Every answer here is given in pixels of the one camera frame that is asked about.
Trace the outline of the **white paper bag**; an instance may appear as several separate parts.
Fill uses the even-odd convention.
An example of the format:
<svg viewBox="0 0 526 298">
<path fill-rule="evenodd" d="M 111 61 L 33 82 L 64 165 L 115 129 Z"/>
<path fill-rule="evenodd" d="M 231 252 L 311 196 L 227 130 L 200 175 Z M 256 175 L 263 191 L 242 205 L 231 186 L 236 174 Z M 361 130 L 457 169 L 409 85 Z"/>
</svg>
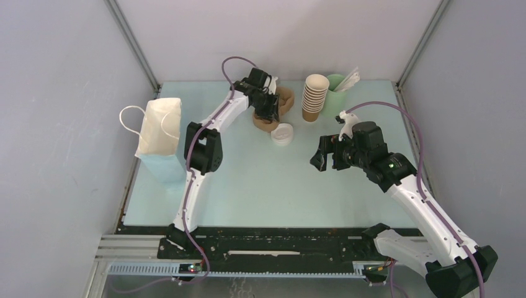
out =
<svg viewBox="0 0 526 298">
<path fill-rule="evenodd" d="M 138 109 L 143 113 L 139 131 L 124 124 L 123 113 L 128 109 Z M 185 166 L 176 156 L 181 137 L 181 118 L 182 101 L 178 97 L 150 100 L 145 108 L 126 106 L 119 113 L 121 125 L 138 135 L 135 156 L 166 188 L 174 187 L 186 177 Z"/>
</svg>

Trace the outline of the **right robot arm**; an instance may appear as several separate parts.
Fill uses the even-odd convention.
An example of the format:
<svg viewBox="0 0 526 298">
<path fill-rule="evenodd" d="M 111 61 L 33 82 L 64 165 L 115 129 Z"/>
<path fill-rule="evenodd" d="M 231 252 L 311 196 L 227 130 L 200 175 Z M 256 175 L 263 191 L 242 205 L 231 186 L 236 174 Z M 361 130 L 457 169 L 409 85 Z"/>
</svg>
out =
<svg viewBox="0 0 526 298">
<path fill-rule="evenodd" d="M 403 208 L 426 239 L 415 243 L 379 223 L 366 231 L 368 238 L 360 244 L 364 257 L 375 260 L 383 255 L 402 262 L 424 277 L 436 297 L 465 297 L 474 290 L 483 294 L 482 286 L 496 265 L 497 253 L 461 232 L 418 183 L 412 163 L 403 154 L 388 150 L 376 123 L 358 122 L 349 132 L 321 136 L 310 163 L 324 171 L 329 161 L 336 170 L 362 169 Z"/>
</svg>

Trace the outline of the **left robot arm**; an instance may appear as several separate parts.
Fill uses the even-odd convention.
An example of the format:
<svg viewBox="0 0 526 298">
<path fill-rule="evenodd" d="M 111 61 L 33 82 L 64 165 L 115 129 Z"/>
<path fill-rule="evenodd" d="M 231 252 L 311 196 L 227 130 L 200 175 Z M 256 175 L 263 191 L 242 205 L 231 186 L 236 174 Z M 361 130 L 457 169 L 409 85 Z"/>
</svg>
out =
<svg viewBox="0 0 526 298">
<path fill-rule="evenodd" d="M 166 235 L 173 252 L 180 258 L 190 258 L 196 250 L 196 242 L 190 233 L 198 226 L 201 197 L 207 180 L 223 160 L 221 134 L 250 107 L 265 120 L 278 120 L 278 80 L 277 76 L 252 68 L 247 77 L 231 83 L 224 101 L 212 114 L 201 122 L 190 122 L 187 126 L 184 147 L 187 170 L 185 190 L 177 215 Z"/>
</svg>

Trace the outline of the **green holder cup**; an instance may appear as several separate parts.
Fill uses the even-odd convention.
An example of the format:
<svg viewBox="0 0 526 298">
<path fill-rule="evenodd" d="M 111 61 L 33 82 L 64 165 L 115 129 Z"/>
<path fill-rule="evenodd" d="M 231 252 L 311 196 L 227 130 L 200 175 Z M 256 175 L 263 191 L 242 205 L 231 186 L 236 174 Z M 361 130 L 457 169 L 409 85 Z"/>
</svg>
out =
<svg viewBox="0 0 526 298">
<path fill-rule="evenodd" d="M 332 117 L 339 115 L 344 110 L 347 101 L 347 92 L 335 92 L 336 87 L 345 79 L 341 74 L 330 74 L 327 76 L 329 80 L 329 88 L 326 94 L 324 106 L 321 110 L 321 115 L 325 117 Z"/>
</svg>

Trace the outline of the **stack of paper cups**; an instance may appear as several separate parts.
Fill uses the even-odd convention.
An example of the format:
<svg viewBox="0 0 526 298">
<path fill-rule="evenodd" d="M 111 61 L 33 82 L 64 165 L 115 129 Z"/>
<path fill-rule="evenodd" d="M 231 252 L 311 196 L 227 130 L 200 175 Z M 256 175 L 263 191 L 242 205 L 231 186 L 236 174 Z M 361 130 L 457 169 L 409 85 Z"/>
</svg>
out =
<svg viewBox="0 0 526 298">
<path fill-rule="evenodd" d="M 311 74 L 305 80 L 302 95 L 302 117 L 314 122 L 324 106 L 329 88 L 329 80 L 321 74 Z"/>
</svg>

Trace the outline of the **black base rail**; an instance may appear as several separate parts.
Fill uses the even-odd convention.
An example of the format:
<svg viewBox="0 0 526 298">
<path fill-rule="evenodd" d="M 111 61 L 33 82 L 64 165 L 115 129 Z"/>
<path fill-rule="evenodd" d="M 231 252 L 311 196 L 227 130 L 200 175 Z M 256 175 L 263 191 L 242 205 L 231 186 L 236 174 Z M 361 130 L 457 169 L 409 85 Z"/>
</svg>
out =
<svg viewBox="0 0 526 298">
<path fill-rule="evenodd" d="M 110 274 L 210 277 L 362 278 L 383 274 L 391 257 L 372 228 L 200 227 L 187 250 L 159 227 L 126 227 L 101 238 L 96 260 Z"/>
</svg>

